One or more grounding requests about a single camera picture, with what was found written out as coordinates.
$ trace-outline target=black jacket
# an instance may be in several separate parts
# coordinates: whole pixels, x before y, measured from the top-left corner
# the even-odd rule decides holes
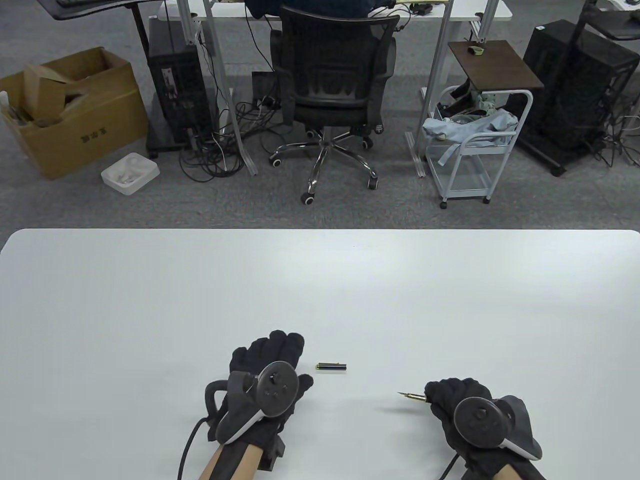
[[[244,0],[254,18],[278,15],[280,5],[290,6],[303,12],[342,19],[364,19],[383,0]]]

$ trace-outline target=office chair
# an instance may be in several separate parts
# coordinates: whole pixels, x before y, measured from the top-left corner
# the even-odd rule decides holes
[[[285,125],[305,124],[311,141],[282,145],[269,157],[279,166],[284,152],[319,148],[302,203],[314,201],[320,169],[331,150],[354,159],[369,172],[368,188],[378,174],[360,155],[339,145],[353,136],[382,133],[380,110],[385,84],[396,65],[393,32],[399,16],[334,19],[281,7],[282,31],[271,32],[271,59],[280,83]],[[349,132],[332,138],[332,127]]]

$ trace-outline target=chair base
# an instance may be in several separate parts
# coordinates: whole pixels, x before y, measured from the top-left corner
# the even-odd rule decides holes
[[[360,166],[362,166],[365,170],[367,170],[367,172],[369,172],[369,182],[367,183],[367,188],[369,188],[370,190],[376,190],[378,188],[378,174],[373,169],[373,167],[357,153],[352,152],[351,150],[348,150],[347,148],[339,145],[339,142],[351,138],[355,135],[347,132],[332,138],[331,127],[325,127],[323,129],[322,135],[320,135],[315,130],[307,129],[307,136],[312,137],[313,140],[301,143],[289,143],[286,145],[281,145],[269,157],[269,162],[272,166],[280,166],[282,164],[280,155],[285,152],[300,152],[304,150],[310,150],[312,148],[320,148],[320,153],[316,159],[316,163],[314,163],[314,167],[311,170],[311,174],[309,175],[307,191],[302,194],[302,197],[300,198],[303,204],[311,205],[314,202],[314,198],[316,196],[316,186],[320,177],[320,170],[322,169],[322,166],[328,154],[332,150],[344,155],[347,158],[355,160]],[[372,145],[371,139],[369,139],[368,137],[363,139],[362,143],[363,145],[366,144],[367,148],[370,148]]]

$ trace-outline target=hand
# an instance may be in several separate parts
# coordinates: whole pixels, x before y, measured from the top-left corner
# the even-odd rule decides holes
[[[271,362],[283,360],[296,368],[298,360],[302,355],[305,346],[305,339],[298,333],[286,334],[282,330],[274,330],[269,338],[257,339],[247,349],[237,348],[229,363],[229,371],[242,371],[258,375]],[[266,450],[275,441],[276,435],[284,428],[285,422],[293,414],[295,404],[302,398],[302,395],[314,384],[314,379],[309,375],[298,376],[300,382],[298,395],[291,407],[279,417],[265,418],[252,425],[240,437],[239,440],[255,445],[262,450]],[[218,415],[213,419],[209,428],[209,441],[216,439],[216,428],[218,423],[228,412],[227,397],[222,402]]]
[[[506,465],[530,464],[519,455],[505,449],[480,449],[468,443],[458,433],[453,423],[453,413],[458,405],[468,397],[482,397],[491,400],[491,392],[472,378],[459,380],[449,378],[430,381],[424,387],[424,394],[431,401],[431,411],[444,430],[447,443],[467,462],[467,468],[488,479],[493,478]]]

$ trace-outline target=keyboard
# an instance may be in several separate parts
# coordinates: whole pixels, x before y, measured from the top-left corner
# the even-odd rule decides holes
[[[69,8],[72,6],[84,6],[96,3],[113,3],[115,0],[56,0],[58,5]]]

